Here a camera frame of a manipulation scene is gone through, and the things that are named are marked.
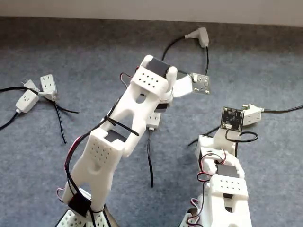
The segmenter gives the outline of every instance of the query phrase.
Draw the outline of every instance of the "power plug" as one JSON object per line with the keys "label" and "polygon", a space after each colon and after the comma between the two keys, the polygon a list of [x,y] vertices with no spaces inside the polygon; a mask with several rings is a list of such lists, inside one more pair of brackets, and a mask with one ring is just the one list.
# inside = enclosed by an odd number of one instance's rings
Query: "power plug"
{"label": "power plug", "polygon": [[33,81],[31,79],[29,80],[26,80],[25,83],[22,83],[23,84],[23,87],[26,87],[28,89],[32,89],[36,92],[39,92],[40,90],[36,87],[36,85],[33,83]]}
{"label": "power plug", "polygon": [[245,108],[243,126],[261,121],[261,112],[264,111],[263,108],[256,107],[252,104],[243,105],[243,107]]}
{"label": "power plug", "polygon": [[38,102],[39,96],[36,95],[34,92],[31,90],[26,90],[26,92],[21,96],[21,98],[17,101],[16,107],[17,107],[17,112],[24,112],[27,113],[30,111],[33,106]]}
{"label": "power plug", "polygon": [[194,39],[199,39],[200,46],[202,48],[208,47],[209,44],[209,38],[208,38],[208,33],[205,27],[200,27],[196,31],[193,31],[192,33],[189,33],[184,36],[186,39],[187,38],[194,38]]}
{"label": "power plug", "polygon": [[153,112],[148,118],[146,122],[146,127],[150,130],[155,130],[159,127],[160,124],[161,113]]}
{"label": "power plug", "polygon": [[57,99],[57,87],[52,74],[40,77],[40,81],[43,92],[39,92],[39,95],[52,101],[55,101]]}

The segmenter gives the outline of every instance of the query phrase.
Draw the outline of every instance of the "electrical outlet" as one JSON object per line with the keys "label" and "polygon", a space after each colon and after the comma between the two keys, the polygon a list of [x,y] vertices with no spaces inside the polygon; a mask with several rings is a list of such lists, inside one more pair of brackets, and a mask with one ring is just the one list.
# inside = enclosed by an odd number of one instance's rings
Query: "electrical outlet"
{"label": "electrical outlet", "polygon": [[153,112],[148,118],[146,122],[147,128],[157,129],[160,124],[161,113]]}
{"label": "electrical outlet", "polygon": [[17,101],[16,107],[18,110],[27,113],[38,102],[39,96],[31,90],[27,90],[23,96]]}
{"label": "electrical outlet", "polygon": [[54,80],[52,74],[48,74],[46,76],[40,77],[40,81],[41,81],[41,86],[42,86],[43,92],[45,92],[45,93],[53,92],[54,94],[57,93],[55,80]]}
{"label": "electrical outlet", "polygon": [[244,126],[261,121],[261,112],[263,111],[263,108],[256,107],[252,104],[249,104],[248,106],[245,107],[247,109],[244,110],[244,120],[243,120]]}

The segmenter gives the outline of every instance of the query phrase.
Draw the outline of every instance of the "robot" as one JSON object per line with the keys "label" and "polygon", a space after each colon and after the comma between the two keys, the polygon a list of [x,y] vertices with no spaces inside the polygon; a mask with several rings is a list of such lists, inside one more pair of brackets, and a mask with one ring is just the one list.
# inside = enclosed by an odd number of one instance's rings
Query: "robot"
{"label": "robot", "polygon": [[[210,93],[208,76],[191,74],[176,80],[177,73],[176,67],[147,55],[129,87],[108,114],[96,127],[74,141],[64,165],[68,180],[64,188],[57,190],[60,201],[69,209],[58,221],[57,227],[117,226],[110,220],[105,200],[121,157],[131,155],[145,132],[149,116],[165,111],[174,97],[190,92]],[[138,103],[140,96],[144,96],[145,100]],[[133,117],[131,127],[120,123],[129,115]],[[224,108],[223,116],[221,127],[213,138],[199,136],[196,150],[202,172],[200,175],[208,177],[207,180],[200,179],[205,187],[203,195],[195,201],[197,208],[199,204],[204,204],[204,210],[200,212],[202,209],[198,209],[196,215],[187,213],[180,226],[251,226],[244,171],[234,156],[240,141],[244,112]],[[124,127],[129,136],[123,137],[114,130],[114,126]],[[71,156],[86,137],[85,149],[70,172]],[[91,194],[80,188],[84,183],[89,185]]]}

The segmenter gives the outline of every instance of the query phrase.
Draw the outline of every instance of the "connector plug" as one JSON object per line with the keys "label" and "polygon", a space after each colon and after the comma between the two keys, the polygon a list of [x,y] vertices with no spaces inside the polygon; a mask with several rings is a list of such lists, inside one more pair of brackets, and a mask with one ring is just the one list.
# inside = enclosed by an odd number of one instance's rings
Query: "connector plug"
{"label": "connector plug", "polygon": [[186,39],[187,38],[199,39],[199,43],[202,48],[208,47],[209,38],[208,38],[207,30],[205,27],[200,27],[196,31],[193,31],[192,33],[189,33],[189,34],[185,35],[184,37]]}
{"label": "connector plug", "polygon": [[263,108],[256,107],[252,104],[243,105],[244,107],[244,120],[243,126],[254,124],[261,121],[261,112],[264,111]]}
{"label": "connector plug", "polygon": [[159,127],[160,124],[161,113],[153,112],[148,118],[146,122],[146,127],[150,130],[155,130]]}
{"label": "connector plug", "polygon": [[21,98],[17,101],[17,103],[16,103],[16,107],[17,107],[16,112],[18,112],[18,113],[20,113],[20,112],[27,113],[28,111],[30,111],[33,108],[33,106],[38,102],[38,100],[39,100],[38,95],[36,95],[31,90],[27,90],[23,94],[23,96],[21,96]]}
{"label": "connector plug", "polygon": [[57,100],[57,96],[56,96],[57,93],[55,93],[55,91],[51,91],[51,92],[42,92],[40,91],[39,92],[39,95],[44,97],[44,98],[47,98],[49,100],[52,100],[52,101],[55,101]]}
{"label": "connector plug", "polygon": [[26,87],[28,89],[32,89],[36,92],[39,92],[40,90],[36,87],[36,85],[33,83],[33,81],[31,79],[29,80],[26,80],[25,83],[22,83],[23,84],[23,87]]}

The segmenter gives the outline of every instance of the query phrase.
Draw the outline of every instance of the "gray carpet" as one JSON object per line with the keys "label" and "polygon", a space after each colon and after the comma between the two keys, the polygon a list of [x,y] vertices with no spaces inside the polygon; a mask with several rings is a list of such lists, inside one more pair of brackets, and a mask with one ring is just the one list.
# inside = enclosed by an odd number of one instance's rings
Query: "gray carpet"
{"label": "gray carpet", "polygon": [[[123,93],[120,72],[133,73],[143,57],[160,57],[179,35],[206,26],[210,37],[212,94],[176,99],[152,138],[155,187],[149,186],[145,134],[115,172],[107,205],[122,226],[176,227],[201,193],[197,164],[186,144],[217,126],[223,106],[252,103],[285,109],[301,105],[303,29],[217,23],[0,18],[0,87],[23,78],[39,84],[52,73],[62,114],[64,145],[54,108],[39,102],[0,132],[0,226],[51,227],[66,207],[55,195],[66,176],[63,162],[72,141],[92,128]],[[203,72],[205,53],[183,40],[167,55],[177,68]],[[23,94],[0,95],[6,122]],[[303,222],[303,110],[263,114],[250,130],[253,143],[239,145],[246,172],[253,226],[301,227]],[[76,157],[84,145],[77,150]]]}

